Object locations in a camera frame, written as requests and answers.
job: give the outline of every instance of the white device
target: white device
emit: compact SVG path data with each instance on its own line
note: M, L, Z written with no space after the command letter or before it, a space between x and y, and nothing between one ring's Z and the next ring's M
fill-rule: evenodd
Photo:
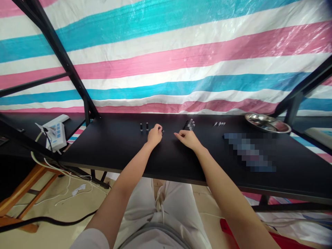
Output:
M67 119L69 119L69 116L62 114L59 117L47 122L46 124L43 125L43 127L52 127L58 123L63 123L64 121L66 121Z
M61 148L67 145L66 135L65 135L65 126L63 123L58 122L52 126L43 126L35 123L41 131L45 134L44 128L47 129L47 136L51 142L53 152L60 150ZM51 146L49 145L48 139L46 139L46 148L51 150Z

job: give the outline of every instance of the person's left hand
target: person's left hand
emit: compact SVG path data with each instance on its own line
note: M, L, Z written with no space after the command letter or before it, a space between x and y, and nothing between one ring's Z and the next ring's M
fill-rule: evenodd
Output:
M163 127L160 124L156 124L149 132L148 135L148 144L156 147L158 143L162 140L163 137Z

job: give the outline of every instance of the hand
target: hand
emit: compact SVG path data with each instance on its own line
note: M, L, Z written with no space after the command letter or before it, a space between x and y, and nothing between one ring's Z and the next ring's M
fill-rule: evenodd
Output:
M163 138L163 127L160 124L156 124L150 131L148 135L147 144L151 145L153 148L157 146L158 143Z
M181 130L179 133L174 133L174 135L188 148L191 148L194 152L203 148L203 145L196 137L193 131Z

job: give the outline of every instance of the person's right hand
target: person's right hand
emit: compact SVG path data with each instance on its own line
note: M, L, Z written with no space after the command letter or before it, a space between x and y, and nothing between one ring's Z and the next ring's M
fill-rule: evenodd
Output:
M196 137L193 131L181 130L179 133L174 133L174 135L188 148L193 151L198 151L203 148L203 145Z

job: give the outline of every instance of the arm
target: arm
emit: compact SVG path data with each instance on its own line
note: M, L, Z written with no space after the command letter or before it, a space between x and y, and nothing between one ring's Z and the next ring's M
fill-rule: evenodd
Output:
M225 171L202 146L193 131L175 136L191 148L201 163L207 185L241 249L280 248Z
M152 150L162 139L162 129L158 130L158 127L161 126L156 124L150 130L148 141L123 169L98 211L85 228L96 228L101 231L106 236L110 248L114 246L131 193L143 175Z

